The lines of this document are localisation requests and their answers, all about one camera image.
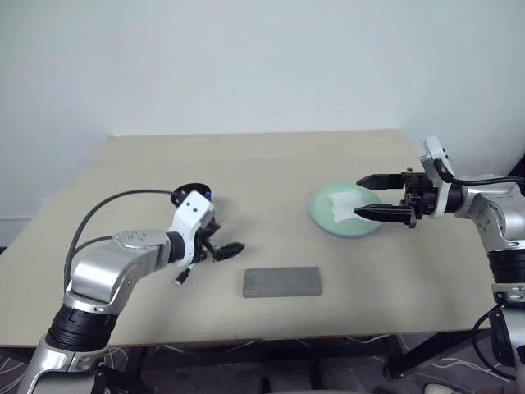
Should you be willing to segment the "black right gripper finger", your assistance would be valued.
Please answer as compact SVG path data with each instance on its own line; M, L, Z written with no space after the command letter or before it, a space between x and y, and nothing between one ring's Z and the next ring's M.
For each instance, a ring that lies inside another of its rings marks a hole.
M369 190L398 190L404 188L404 175L372 174L357 180L356 184Z
M354 212L361 218L377 222L398 222L410 224L412 209L392 204L369 204L356 208Z

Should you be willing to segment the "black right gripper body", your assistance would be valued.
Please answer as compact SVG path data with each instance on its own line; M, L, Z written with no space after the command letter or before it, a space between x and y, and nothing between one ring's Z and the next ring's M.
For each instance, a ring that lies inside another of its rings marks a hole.
M404 180L404 198L402 206L409 207L410 214L406 225L415 228L417 221L429 216L436 209L438 189L425 172L414 172L408 168L402 173Z

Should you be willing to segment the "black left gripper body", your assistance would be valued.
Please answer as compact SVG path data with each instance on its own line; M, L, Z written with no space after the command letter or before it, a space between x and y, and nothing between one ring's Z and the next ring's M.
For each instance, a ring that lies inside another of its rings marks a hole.
M208 237L208 228L199 229L196 233L196 258L203 262L207 258L215 259L215 246Z

